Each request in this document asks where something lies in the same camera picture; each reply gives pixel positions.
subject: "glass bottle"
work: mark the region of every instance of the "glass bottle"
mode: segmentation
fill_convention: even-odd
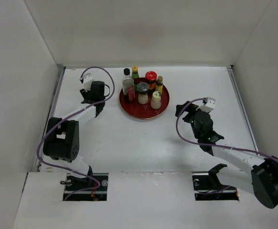
[[[128,103],[132,103],[135,100],[134,81],[130,77],[130,70],[128,68],[124,69],[124,79],[122,83],[124,99]]]
[[[131,69],[132,69],[131,78],[134,80],[135,92],[137,92],[138,91],[138,84],[140,82],[139,74],[138,74],[138,67],[133,66]]]
[[[163,77],[158,76],[157,81],[156,81],[156,89],[155,91],[160,92],[162,94],[162,88],[163,88]]]
[[[138,102],[140,104],[147,104],[149,101],[148,91],[149,85],[147,83],[139,83],[138,84]]]

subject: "red tray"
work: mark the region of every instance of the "red tray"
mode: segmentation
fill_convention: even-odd
[[[140,82],[146,82],[145,78],[140,78]],[[135,101],[127,103],[124,100],[123,90],[120,92],[119,101],[122,109],[130,116],[138,119],[151,119],[161,115],[168,107],[170,96],[168,89],[163,86],[161,95],[161,107],[158,110],[153,109],[150,106],[152,95],[149,95],[149,101],[147,104],[140,104],[138,102],[138,92],[135,92]]]

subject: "black bottle cap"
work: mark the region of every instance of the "black bottle cap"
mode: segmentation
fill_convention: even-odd
[[[129,75],[129,74],[130,74],[129,68],[125,68],[125,69],[124,69],[124,75]]]

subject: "small glass jar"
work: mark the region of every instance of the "small glass jar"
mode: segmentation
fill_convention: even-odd
[[[149,85],[149,94],[152,94],[155,91],[157,74],[150,71],[145,74],[145,78]]]
[[[149,101],[148,96],[149,85],[147,83],[139,83],[138,84],[138,102],[140,104],[147,104]]]
[[[161,107],[161,93],[160,92],[153,92],[153,97],[150,102],[150,106],[157,110]]]

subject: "white floor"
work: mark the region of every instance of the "white floor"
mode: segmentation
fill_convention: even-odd
[[[198,146],[182,141],[175,130],[175,107],[199,97],[216,99],[211,112],[214,129],[235,146],[253,149],[246,123],[225,67],[139,67],[163,76],[170,93],[170,103],[161,116],[148,121],[132,118],[122,111],[118,95],[122,88],[123,68],[108,68],[116,84],[114,96],[106,102],[102,113],[80,129],[80,152],[94,172],[175,172],[204,171],[222,163]],[[64,116],[83,100],[79,77],[83,69],[67,69],[55,110]],[[95,80],[111,86],[107,74],[92,70]],[[195,140],[190,124],[180,122],[180,131]],[[41,171],[52,171],[42,166]]]
[[[107,201],[62,201],[66,173],[30,173],[14,229],[278,229],[267,209],[240,201],[195,201],[190,172],[109,173]]]

